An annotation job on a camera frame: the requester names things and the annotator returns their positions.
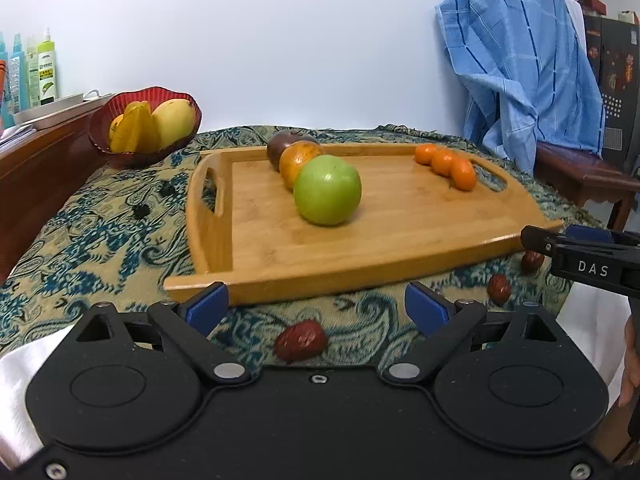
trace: paisley tablecloth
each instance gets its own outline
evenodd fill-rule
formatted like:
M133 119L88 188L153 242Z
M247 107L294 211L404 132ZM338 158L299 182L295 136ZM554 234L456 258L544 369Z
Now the paisley tablecloth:
M140 311L167 298L163 280L193 272L185 232L184 200L200 151L264 145L280 126L246 126L198 134L183 150L145 170L97 170L43 227L0 286L0 355L76 320L96 301L122 311ZM459 137L405 126L375 130L305 130L320 142L440 142L479 153ZM493 159L519 179L549 218L596 225L584 211L553 190ZM547 261L533 276L520 272L521 253L455 269L421 280L449 300L475 298L497 309L486 294L501 272L513 293L504 308L536 300L558 313L570 284L548 273ZM276 336L290 324L316 319L329 336L328 349L310 365L388 363L417 336L404 312L406 283L351 294L231 310L211 338L250 367L275 363Z

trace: chair leg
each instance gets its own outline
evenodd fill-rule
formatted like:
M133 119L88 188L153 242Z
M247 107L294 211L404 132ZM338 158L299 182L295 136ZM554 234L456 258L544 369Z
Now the chair leg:
M625 229L626 221L629 218L629 213L631 213L634 197L635 195L633 193L627 193L622 200L619 200L613 205L607 228L614 231L623 231Z

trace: white fabric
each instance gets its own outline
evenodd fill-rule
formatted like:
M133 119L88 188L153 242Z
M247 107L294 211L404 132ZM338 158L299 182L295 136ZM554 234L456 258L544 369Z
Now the white fabric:
M582 50L587 52L587 35L584 31L584 18L582 17L582 7L575 0L564 0L566 10L569 11L571 21L574 22L575 33L578 36L578 43Z
M575 283L558 323L587 356L609 386L609 406L618 398L625 354L627 298ZM0 458L9 468L42 446L24 404L24 394L43 362L70 327L28 343L0 359Z
M42 447L27 414L24 394L31 378L71 327L28 343L0 359L0 459L8 468Z

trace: silver screw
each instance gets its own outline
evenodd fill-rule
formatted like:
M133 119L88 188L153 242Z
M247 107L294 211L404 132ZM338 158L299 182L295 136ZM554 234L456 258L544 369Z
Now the silver screw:
M244 374L244 367L238 363L222 363L213 368L220 379L237 379Z
M413 379L420 375L420 368L412 363L396 363L389 367L388 372L396 379Z
M587 480L591 476L591 466L589 464L578 464L571 469L571 480Z
M326 384L329 378L326 375L312 375L310 380L313 384Z
M60 464L49 464L44 471L51 480L64 480L66 478L66 469Z

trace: orange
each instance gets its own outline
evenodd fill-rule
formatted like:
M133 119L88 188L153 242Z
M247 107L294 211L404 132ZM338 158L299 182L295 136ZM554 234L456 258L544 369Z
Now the orange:
M420 144L415 148L415 161L418 164L424 164L425 166L428 166L431 164L431 159L437 151L438 147L435 144Z
M433 154L431 159L431 169L433 173L441 176L449 176L451 174L451 165L456 155L447 148L442 148Z
M462 191L471 191L478 182L474 165L468 159L460 156L457 156L451 164L451 178L453 185Z
M312 158L322 155L322 148L316 142L299 140L288 146L280 156L278 169L287 189L293 190L298 173Z

